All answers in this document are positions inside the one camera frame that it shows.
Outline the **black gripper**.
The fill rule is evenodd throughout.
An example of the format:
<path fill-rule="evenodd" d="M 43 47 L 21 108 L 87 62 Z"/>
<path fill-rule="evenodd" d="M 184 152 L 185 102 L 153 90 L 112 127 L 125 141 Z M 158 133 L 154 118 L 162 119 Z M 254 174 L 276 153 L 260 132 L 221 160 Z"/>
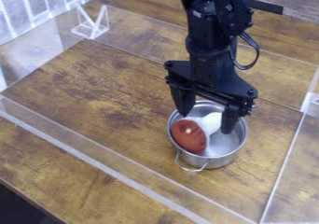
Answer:
<path fill-rule="evenodd" d="M 201 48 L 186 37 L 188 61 L 166 61 L 165 78 L 176 109 L 182 117 L 190 112 L 196 96 L 224 106 L 220 131 L 229 134 L 240 116 L 250 115 L 256 88 L 237 75 L 234 69 L 236 39 L 225 47 Z"/>

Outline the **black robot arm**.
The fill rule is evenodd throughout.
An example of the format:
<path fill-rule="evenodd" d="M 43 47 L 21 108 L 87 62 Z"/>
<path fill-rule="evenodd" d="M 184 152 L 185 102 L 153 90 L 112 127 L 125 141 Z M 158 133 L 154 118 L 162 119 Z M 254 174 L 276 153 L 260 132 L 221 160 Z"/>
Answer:
<path fill-rule="evenodd" d="M 245 33 L 252 26 L 253 11 L 245 0 L 180 0 L 188 21 L 185 49 L 186 61 L 168 61 L 166 84 L 180 115 L 185 116 L 200 96 L 220 105 L 221 132 L 232 132 L 238 119 L 252 113 L 256 88 L 237 75 L 250 64 L 240 64 L 236 57 L 236 40 L 257 49 Z"/>

